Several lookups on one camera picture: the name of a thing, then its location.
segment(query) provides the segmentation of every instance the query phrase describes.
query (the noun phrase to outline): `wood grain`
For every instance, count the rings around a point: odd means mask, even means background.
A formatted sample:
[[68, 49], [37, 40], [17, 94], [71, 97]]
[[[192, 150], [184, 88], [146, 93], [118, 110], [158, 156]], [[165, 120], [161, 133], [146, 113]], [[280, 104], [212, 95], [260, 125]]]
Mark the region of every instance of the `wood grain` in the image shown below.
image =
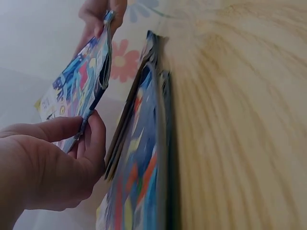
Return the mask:
[[307, 1], [169, 14], [182, 229], [307, 229]]

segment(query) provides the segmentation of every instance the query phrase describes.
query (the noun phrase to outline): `finger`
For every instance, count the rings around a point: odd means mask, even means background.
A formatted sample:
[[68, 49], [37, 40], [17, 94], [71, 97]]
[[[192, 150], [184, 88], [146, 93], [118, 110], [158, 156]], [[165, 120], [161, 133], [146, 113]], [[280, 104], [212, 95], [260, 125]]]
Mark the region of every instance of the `finger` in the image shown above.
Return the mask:
[[114, 35], [115, 31], [122, 25], [123, 18], [127, 8], [127, 0], [111, 0], [110, 10], [115, 12], [115, 18], [111, 23], [111, 34]]
[[42, 131], [36, 138], [48, 142], [60, 141], [76, 135], [82, 124], [82, 117], [59, 117], [50, 121], [36, 124]]
[[73, 157], [74, 159], [77, 159], [77, 152], [78, 152], [78, 142], [76, 142], [70, 152], [68, 153], [69, 156]]
[[13, 135], [27, 135], [49, 142], [55, 142], [77, 134], [81, 123], [81, 117], [59, 117], [35, 125], [16, 124], [1, 130], [0, 138]]
[[80, 158], [84, 155], [85, 152], [85, 140], [84, 136], [80, 137], [79, 144], [78, 144], [78, 151], [77, 151], [77, 158]]
[[86, 149], [84, 156], [79, 158], [79, 161], [87, 164], [88, 167], [91, 167], [94, 173], [100, 174], [103, 173], [105, 168], [106, 127], [96, 110], [90, 116], [88, 123], [92, 132], [91, 143]]

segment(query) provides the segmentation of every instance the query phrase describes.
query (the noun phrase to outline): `colorful book cover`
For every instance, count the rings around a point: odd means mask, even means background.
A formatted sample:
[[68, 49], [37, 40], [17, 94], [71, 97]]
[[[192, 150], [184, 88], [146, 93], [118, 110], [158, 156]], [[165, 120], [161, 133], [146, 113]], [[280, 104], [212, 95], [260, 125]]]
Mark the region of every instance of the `colorful book cover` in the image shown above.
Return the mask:
[[92, 38], [35, 103], [42, 121], [59, 116], [83, 117], [77, 136], [55, 143], [64, 152], [68, 152], [82, 134], [88, 117], [108, 87], [112, 61], [110, 23], [113, 17], [112, 11], [107, 13], [100, 38]]
[[129, 115], [126, 125], [120, 126], [123, 135], [115, 136], [114, 143], [118, 144], [114, 145], [107, 173], [115, 163], [112, 158], [119, 156], [119, 161], [98, 209], [98, 230], [166, 229], [169, 73], [157, 73], [159, 37], [150, 32], [147, 39], [153, 38], [153, 43], [146, 44], [153, 49], [144, 49], [145, 65], [140, 65], [136, 92], [128, 96], [132, 99], [127, 102], [133, 103], [122, 116], [126, 121]]

